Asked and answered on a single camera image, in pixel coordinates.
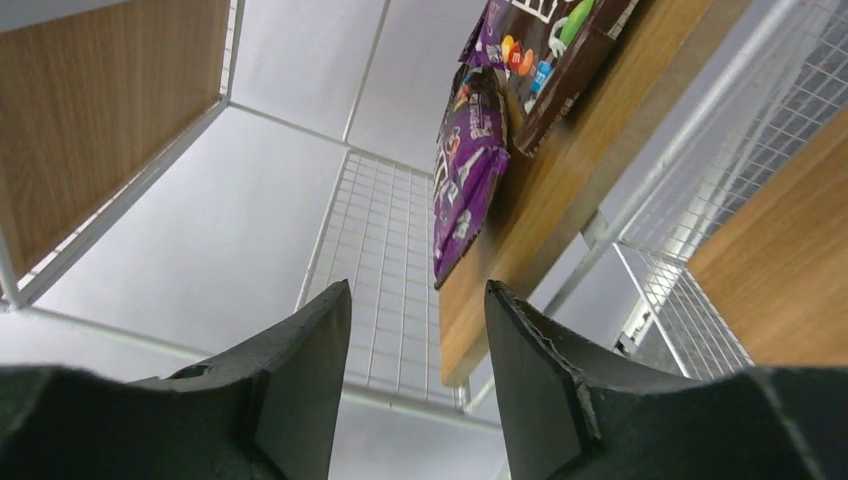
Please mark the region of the purple brown M&M bag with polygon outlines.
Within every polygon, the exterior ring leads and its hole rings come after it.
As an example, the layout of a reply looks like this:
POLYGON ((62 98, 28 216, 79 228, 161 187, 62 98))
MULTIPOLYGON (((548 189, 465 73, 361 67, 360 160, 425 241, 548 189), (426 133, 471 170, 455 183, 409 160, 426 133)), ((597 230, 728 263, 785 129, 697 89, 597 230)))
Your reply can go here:
POLYGON ((637 1, 489 1, 459 61, 490 66, 520 108, 513 144, 535 153, 582 95, 637 1))

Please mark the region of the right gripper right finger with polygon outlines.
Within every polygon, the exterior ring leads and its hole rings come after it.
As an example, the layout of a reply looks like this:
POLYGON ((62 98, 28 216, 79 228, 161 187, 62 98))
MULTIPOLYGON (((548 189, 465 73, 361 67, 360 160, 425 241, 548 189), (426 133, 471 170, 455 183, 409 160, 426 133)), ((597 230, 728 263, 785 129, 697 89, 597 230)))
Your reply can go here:
POLYGON ((515 479, 843 479, 847 372, 656 370, 486 285, 485 319, 515 479))

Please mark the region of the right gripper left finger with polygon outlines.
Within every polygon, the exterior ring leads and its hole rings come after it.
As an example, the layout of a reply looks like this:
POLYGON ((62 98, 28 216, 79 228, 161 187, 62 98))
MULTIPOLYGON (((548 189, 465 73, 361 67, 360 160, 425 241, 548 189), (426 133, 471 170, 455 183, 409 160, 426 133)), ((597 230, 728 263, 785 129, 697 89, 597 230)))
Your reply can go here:
POLYGON ((338 281, 285 320, 170 377, 1 371, 5 479, 324 479, 351 333, 338 281))

